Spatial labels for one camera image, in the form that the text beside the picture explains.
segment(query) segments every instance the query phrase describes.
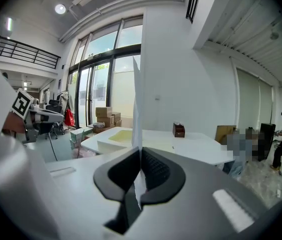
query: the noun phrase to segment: ceiling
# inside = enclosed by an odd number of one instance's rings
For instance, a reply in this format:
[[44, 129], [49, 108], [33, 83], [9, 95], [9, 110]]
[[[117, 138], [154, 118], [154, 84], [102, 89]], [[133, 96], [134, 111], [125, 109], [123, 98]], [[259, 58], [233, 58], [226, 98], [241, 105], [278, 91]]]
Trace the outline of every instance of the ceiling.
[[[63, 4], [68, 9], [73, 0], [10, 0], [2, 9], [2, 14], [11, 18], [21, 19], [29, 24], [50, 33], [59, 38], [77, 20], [67, 10], [65, 14], [57, 14], [55, 6]], [[77, 15], [78, 20], [108, 3], [116, 0], [92, 0], [85, 6], [74, 5], [71, 9]]]
[[25, 73], [20, 73], [20, 72], [14, 72], [14, 71], [9, 71], [9, 70], [0, 70], [2, 73], [5, 72], [7, 73], [8, 76], [8, 82], [12, 87], [23, 87], [23, 82], [27, 81], [27, 87], [28, 88], [35, 88], [38, 89], [40, 87], [43, 87], [44, 84], [49, 83], [52, 79], [43, 77], [43, 76], [38, 76], [38, 75], [33, 75], [33, 74], [25, 74]]
[[282, 10], [275, 1], [230, 0], [209, 41], [246, 55], [282, 82]]

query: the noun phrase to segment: office chair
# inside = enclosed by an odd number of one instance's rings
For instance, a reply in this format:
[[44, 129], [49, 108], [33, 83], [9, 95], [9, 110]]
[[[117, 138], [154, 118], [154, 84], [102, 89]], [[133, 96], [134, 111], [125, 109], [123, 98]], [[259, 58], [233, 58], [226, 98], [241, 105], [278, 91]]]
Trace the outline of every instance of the office chair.
[[[62, 113], [62, 106], [60, 105], [59, 100], [50, 99], [49, 105], [47, 105], [45, 109], [53, 111], [53, 112], [57, 112], [60, 114]], [[51, 129], [51, 131], [53, 131], [53, 134], [55, 135], [55, 139], [57, 140], [58, 135], [57, 135], [56, 129], [58, 129], [62, 133], [62, 135], [65, 134], [65, 130], [63, 129], [63, 121], [53, 123], [53, 127]]]

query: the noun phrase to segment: black speaker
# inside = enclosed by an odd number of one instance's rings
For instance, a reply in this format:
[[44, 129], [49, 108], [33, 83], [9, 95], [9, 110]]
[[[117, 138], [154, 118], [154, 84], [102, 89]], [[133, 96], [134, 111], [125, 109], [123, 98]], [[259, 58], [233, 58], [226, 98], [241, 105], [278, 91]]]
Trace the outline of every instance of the black speaker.
[[267, 159], [273, 137], [275, 134], [276, 125], [271, 123], [261, 123], [260, 133], [257, 141], [257, 160], [262, 161]]

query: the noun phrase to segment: tiled floor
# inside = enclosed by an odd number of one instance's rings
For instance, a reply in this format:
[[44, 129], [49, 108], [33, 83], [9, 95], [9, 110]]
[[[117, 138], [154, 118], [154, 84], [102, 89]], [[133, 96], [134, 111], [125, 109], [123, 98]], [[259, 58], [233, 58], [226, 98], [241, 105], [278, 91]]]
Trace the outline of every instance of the tiled floor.
[[[239, 179], [239, 182], [252, 190], [268, 208], [282, 200], [282, 176], [270, 168], [274, 158], [275, 144], [272, 144], [266, 160], [248, 162]], [[278, 190], [281, 191], [280, 197], [277, 197]]]

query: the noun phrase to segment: balcony railing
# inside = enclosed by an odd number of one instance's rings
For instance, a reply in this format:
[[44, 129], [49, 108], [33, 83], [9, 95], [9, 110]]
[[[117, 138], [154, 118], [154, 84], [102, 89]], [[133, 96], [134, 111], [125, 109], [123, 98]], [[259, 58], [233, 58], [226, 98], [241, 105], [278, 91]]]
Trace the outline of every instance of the balcony railing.
[[0, 36], [0, 56], [56, 69], [61, 58], [48, 51]]
[[186, 11], [186, 18], [193, 23], [193, 19], [195, 17], [195, 12], [198, 6], [199, 0], [189, 0], [189, 3], [187, 5], [187, 11]]

